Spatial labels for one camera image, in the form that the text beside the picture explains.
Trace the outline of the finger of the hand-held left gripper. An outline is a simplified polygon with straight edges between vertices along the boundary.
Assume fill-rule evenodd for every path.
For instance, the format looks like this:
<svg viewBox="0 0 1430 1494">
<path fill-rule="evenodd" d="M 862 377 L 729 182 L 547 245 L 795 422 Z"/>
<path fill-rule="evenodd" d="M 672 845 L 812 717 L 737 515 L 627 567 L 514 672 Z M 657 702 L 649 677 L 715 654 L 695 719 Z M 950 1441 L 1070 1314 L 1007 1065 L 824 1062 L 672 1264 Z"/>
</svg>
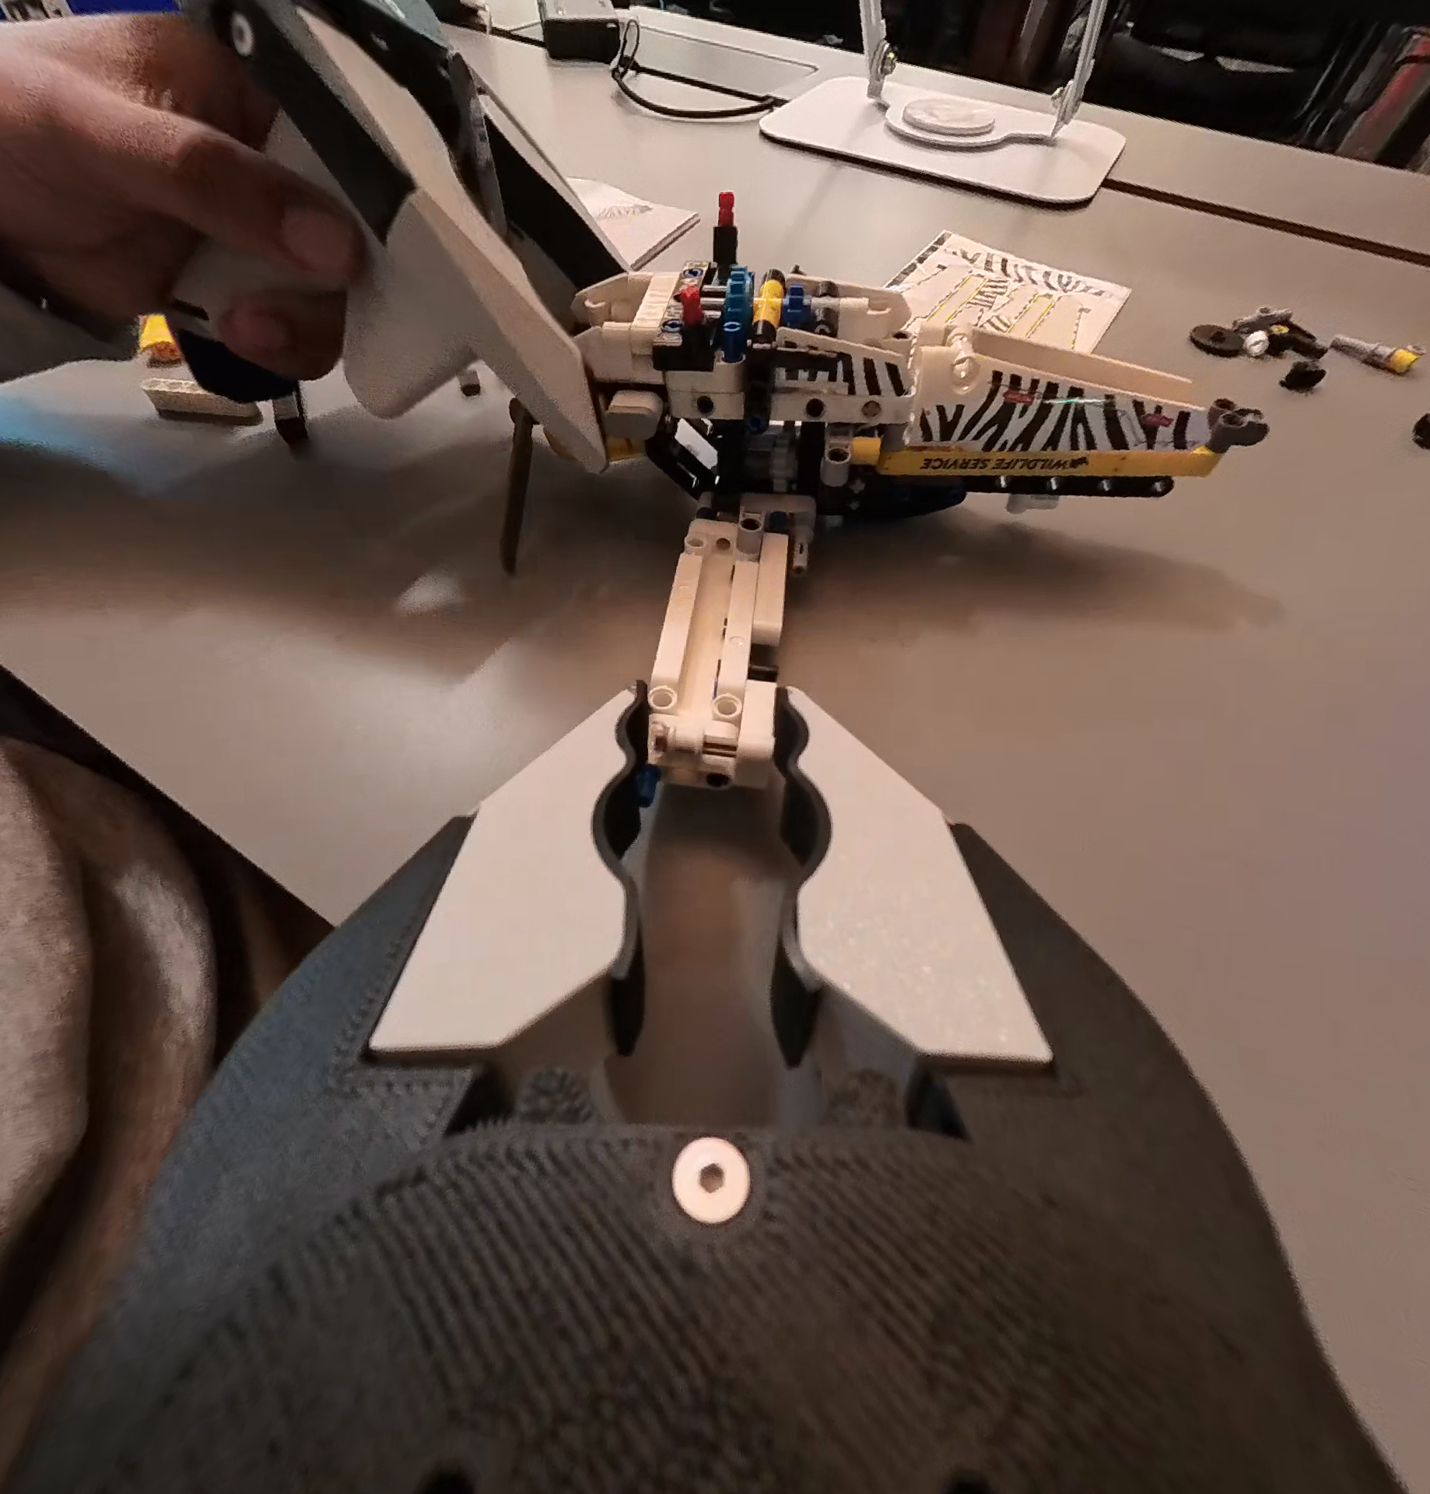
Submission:
<svg viewBox="0 0 1430 1494">
<path fill-rule="evenodd" d="M 600 283 L 624 257 L 560 170 L 460 57 L 449 57 L 460 122 L 452 157 L 472 197 L 532 283 Z"/>
<path fill-rule="evenodd" d="M 379 20 L 345 25 L 300 10 L 317 73 L 405 177 L 399 208 L 375 230 L 367 278 L 350 297 L 344 373 L 355 400 L 379 418 L 395 418 L 480 360 L 574 460 L 605 468 L 607 438 L 570 333 L 572 302 L 589 283 L 532 283 L 467 195 L 450 148 L 460 115 L 449 57 L 464 57 L 519 122 L 515 112 L 472 57 L 445 43 L 444 93 L 434 97 L 445 118 L 437 122 L 422 85 L 399 82 L 385 67 L 422 38 L 409 25 L 379 32 Z"/>
</svg>

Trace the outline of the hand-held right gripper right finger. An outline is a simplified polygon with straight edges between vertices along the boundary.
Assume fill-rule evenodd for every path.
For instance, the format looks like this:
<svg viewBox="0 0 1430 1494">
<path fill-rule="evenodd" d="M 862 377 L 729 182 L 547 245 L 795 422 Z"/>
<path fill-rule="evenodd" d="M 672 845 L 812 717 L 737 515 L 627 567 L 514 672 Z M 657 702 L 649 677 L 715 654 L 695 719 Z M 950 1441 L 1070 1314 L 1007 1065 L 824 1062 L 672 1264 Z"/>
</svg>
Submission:
<svg viewBox="0 0 1430 1494">
<path fill-rule="evenodd" d="M 1054 1050 L 954 827 L 799 689 L 780 690 L 780 1055 L 824 1074 L 1044 1074 Z"/>
</svg>

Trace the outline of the person's left hand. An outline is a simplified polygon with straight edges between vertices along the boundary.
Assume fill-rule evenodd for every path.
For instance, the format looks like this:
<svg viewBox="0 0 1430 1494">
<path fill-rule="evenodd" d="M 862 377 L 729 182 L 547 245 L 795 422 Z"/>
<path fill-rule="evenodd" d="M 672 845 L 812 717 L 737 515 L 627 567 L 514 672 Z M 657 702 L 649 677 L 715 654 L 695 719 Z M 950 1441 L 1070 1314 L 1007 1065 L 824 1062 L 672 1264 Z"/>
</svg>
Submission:
<svg viewBox="0 0 1430 1494">
<path fill-rule="evenodd" d="M 227 48 L 175 15 L 0 23 L 0 307 L 122 347 L 140 315 L 174 307 L 212 240 L 304 280 L 235 298 L 220 343 L 284 378 L 324 377 L 364 238 L 264 153 L 275 113 Z"/>
</svg>

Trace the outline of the white lego wing assembly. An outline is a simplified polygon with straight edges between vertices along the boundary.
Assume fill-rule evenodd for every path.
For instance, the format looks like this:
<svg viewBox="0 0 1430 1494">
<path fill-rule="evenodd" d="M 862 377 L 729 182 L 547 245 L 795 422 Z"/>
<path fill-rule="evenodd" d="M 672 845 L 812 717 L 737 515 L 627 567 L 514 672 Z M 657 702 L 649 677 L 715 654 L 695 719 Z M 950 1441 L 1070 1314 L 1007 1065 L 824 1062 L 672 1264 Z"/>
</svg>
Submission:
<svg viewBox="0 0 1430 1494">
<path fill-rule="evenodd" d="M 809 498 L 747 495 L 685 533 L 654 655 L 649 762 L 669 784 L 765 789 L 774 772 L 789 582 L 814 540 Z"/>
</svg>

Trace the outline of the long white lego beam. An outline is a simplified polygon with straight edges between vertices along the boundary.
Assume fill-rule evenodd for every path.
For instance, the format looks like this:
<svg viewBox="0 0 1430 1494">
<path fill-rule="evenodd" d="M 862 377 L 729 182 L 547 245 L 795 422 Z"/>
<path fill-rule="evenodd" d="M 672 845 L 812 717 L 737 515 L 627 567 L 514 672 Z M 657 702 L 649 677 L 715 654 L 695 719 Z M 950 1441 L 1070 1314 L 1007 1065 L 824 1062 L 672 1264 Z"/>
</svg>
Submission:
<svg viewBox="0 0 1430 1494">
<path fill-rule="evenodd" d="M 212 393 L 194 380 L 149 377 L 140 383 L 140 388 L 150 407 L 164 420 L 225 427 L 254 425 L 264 420 L 259 403 Z"/>
</svg>

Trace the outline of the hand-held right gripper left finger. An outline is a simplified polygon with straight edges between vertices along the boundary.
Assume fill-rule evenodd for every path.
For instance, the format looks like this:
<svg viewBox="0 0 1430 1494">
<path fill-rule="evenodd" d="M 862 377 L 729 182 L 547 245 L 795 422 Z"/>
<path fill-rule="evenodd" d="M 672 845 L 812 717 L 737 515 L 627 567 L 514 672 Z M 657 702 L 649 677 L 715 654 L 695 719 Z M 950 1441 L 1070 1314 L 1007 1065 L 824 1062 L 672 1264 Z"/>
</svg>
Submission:
<svg viewBox="0 0 1430 1494">
<path fill-rule="evenodd" d="M 647 1009 L 625 857 L 642 830 L 647 689 L 620 690 L 490 794 L 370 1035 L 392 1062 L 599 1065 Z"/>
</svg>

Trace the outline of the lego instruction booklet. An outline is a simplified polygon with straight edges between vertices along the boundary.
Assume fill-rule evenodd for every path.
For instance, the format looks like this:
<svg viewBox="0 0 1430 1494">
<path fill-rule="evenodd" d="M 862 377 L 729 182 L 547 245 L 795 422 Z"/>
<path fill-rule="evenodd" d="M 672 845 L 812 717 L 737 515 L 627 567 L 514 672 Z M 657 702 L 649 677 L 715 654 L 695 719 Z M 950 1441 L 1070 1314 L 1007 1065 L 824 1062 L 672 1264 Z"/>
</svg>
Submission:
<svg viewBox="0 0 1430 1494">
<path fill-rule="evenodd" d="M 569 187 L 629 270 L 650 265 L 700 223 L 700 213 L 655 203 L 604 180 L 570 177 Z"/>
</svg>

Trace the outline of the zebra-striped lego aeroplane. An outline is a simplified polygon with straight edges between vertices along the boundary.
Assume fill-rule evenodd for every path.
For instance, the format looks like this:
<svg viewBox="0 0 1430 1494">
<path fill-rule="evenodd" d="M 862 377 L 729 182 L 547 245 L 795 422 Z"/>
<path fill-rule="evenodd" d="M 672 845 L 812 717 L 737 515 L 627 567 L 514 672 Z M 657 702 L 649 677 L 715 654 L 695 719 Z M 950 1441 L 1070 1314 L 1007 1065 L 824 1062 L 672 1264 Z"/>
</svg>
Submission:
<svg viewBox="0 0 1430 1494">
<path fill-rule="evenodd" d="M 734 517 L 747 495 L 892 523 L 1004 495 L 1159 498 L 1269 433 L 1259 408 L 1092 352 L 979 332 L 925 343 L 885 287 L 739 260 L 735 197 L 712 252 L 582 288 L 572 332 L 612 463 L 645 458 Z"/>
</svg>

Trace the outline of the black grey lego subassembly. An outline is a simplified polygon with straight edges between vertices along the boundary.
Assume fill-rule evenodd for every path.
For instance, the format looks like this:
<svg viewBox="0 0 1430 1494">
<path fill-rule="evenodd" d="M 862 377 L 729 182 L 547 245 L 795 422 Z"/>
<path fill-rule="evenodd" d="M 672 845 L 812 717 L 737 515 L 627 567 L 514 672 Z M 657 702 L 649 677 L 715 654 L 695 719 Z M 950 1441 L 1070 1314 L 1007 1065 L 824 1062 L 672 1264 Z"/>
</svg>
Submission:
<svg viewBox="0 0 1430 1494">
<path fill-rule="evenodd" d="M 1285 357 L 1324 360 L 1329 340 L 1302 323 L 1290 308 L 1262 307 L 1230 325 L 1204 323 L 1192 327 L 1189 340 L 1214 357 Z"/>
</svg>

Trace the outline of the dark storage unit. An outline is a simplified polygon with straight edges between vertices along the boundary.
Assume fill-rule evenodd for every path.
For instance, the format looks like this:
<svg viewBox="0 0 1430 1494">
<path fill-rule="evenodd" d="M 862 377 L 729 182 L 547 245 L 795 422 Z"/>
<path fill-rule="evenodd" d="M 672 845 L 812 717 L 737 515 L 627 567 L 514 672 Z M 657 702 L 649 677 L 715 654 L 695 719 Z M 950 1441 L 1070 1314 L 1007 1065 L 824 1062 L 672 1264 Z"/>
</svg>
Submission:
<svg viewBox="0 0 1430 1494">
<path fill-rule="evenodd" d="M 1430 2 L 1112 3 L 1087 100 L 1430 175 Z"/>
</svg>

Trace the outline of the black battery charger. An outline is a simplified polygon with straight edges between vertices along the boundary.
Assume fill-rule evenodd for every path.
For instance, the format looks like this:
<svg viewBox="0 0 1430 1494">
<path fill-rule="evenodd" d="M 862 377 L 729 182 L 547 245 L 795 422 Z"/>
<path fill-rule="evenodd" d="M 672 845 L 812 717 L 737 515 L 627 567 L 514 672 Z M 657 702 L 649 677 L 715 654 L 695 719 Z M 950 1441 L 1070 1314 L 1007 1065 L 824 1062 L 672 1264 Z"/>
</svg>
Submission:
<svg viewBox="0 0 1430 1494">
<path fill-rule="evenodd" d="M 622 50 L 615 2 L 537 2 L 540 37 L 554 62 L 610 65 Z"/>
</svg>

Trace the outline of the zebra-striped sticker sheet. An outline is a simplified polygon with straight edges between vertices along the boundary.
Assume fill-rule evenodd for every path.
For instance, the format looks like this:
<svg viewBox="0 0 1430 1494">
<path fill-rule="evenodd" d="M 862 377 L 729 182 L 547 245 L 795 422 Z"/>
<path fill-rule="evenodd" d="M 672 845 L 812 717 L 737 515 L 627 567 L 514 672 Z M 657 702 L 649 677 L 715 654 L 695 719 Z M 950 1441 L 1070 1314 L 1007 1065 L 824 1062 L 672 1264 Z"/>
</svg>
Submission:
<svg viewBox="0 0 1430 1494">
<path fill-rule="evenodd" d="M 904 297 L 925 343 L 979 332 L 1055 350 L 1092 352 L 1132 292 L 944 232 L 887 288 Z"/>
</svg>

